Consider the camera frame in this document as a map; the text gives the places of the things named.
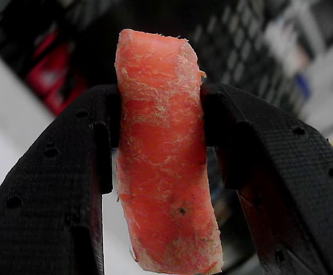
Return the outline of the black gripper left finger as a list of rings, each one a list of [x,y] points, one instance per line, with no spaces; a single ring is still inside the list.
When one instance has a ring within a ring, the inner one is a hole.
[[[102,196],[118,145],[116,85],[84,92],[0,185],[0,274],[103,274]]]

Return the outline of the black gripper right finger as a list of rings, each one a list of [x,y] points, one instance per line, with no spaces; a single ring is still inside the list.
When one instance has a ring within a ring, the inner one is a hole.
[[[207,144],[236,190],[265,274],[333,274],[333,146],[266,101],[204,84]]]

